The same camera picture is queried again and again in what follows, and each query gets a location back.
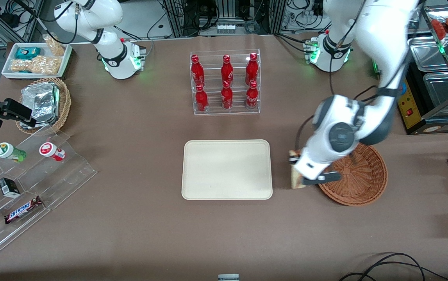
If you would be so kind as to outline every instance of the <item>beige tray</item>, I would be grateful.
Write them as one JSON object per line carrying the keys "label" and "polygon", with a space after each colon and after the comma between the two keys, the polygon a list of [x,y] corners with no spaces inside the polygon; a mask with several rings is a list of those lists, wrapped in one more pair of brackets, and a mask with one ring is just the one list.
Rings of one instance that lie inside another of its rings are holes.
{"label": "beige tray", "polygon": [[186,200],[267,200],[271,154],[263,139],[191,140],[184,147]]}

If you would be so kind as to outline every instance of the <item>round wicker basket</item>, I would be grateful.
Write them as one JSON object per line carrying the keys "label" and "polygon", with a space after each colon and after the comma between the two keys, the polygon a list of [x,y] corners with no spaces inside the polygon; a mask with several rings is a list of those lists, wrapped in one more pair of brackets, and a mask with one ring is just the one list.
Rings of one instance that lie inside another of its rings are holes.
{"label": "round wicker basket", "polygon": [[372,146],[358,144],[352,152],[338,159],[327,171],[338,171],[342,179],[320,184],[331,199],[347,206],[363,206],[378,199],[387,186],[387,167]]}
{"label": "round wicker basket", "polygon": [[[69,94],[69,90],[66,87],[66,84],[60,80],[59,78],[42,78],[34,81],[31,85],[42,83],[42,82],[54,82],[59,87],[59,119],[54,125],[52,125],[52,129],[56,132],[64,126],[66,122],[67,116],[69,114],[69,108],[71,107],[71,96]],[[22,96],[19,98],[19,103],[22,103]],[[15,122],[17,128],[21,130],[21,132],[28,133],[30,135],[34,134],[40,128],[34,128],[25,130],[19,125],[19,121]]]}

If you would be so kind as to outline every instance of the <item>white label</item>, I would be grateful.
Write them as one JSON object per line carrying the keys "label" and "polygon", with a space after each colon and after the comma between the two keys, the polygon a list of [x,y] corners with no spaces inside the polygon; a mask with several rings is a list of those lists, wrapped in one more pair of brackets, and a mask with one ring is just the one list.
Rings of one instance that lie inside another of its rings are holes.
{"label": "white label", "polygon": [[9,192],[8,190],[8,186],[4,185],[4,187],[2,187],[2,193],[5,195]]}
{"label": "white label", "polygon": [[18,197],[19,195],[21,195],[21,194],[18,194],[18,193],[16,193],[16,192],[9,192],[9,193],[5,194],[4,196],[5,196],[5,197],[10,197],[10,198],[16,198],[16,197]]}

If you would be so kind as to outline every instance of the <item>glass display case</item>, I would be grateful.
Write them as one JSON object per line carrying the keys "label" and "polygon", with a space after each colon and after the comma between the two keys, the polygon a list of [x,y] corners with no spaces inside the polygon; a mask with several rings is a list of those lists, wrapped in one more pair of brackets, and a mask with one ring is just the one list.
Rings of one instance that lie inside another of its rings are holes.
{"label": "glass display case", "polygon": [[430,33],[410,35],[413,57],[402,96],[400,113],[408,134],[448,132],[448,5],[421,9]]}

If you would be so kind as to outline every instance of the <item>white robotic arm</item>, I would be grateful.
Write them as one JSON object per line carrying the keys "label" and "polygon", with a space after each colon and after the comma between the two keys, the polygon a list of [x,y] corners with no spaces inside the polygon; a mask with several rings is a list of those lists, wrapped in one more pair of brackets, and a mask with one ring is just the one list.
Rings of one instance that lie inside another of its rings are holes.
{"label": "white robotic arm", "polygon": [[[14,0],[42,25],[40,18],[22,0]],[[56,22],[67,32],[72,32],[94,44],[102,56],[106,70],[116,79],[126,79],[142,69],[140,47],[122,42],[112,26],[123,19],[123,9],[117,0],[76,0],[64,2],[54,9]]]}
{"label": "white robotic arm", "polygon": [[347,12],[350,7],[344,8],[344,5],[347,2],[353,5],[355,1],[325,0],[330,18],[342,20],[338,26],[334,22],[329,34],[322,37],[316,66],[329,71],[323,68],[329,68],[331,63],[332,70],[338,70],[355,37],[360,48],[375,59],[382,70],[380,85],[372,105],[337,94],[319,105],[313,119],[316,130],[295,164],[295,168],[312,183],[328,181],[322,175],[324,169],[351,153],[358,142],[373,145],[387,137],[392,126],[397,88],[407,67],[406,26],[418,0],[366,0],[362,7],[361,4],[356,6],[361,7],[361,11],[357,23],[347,33],[356,14],[347,19],[334,11]]}

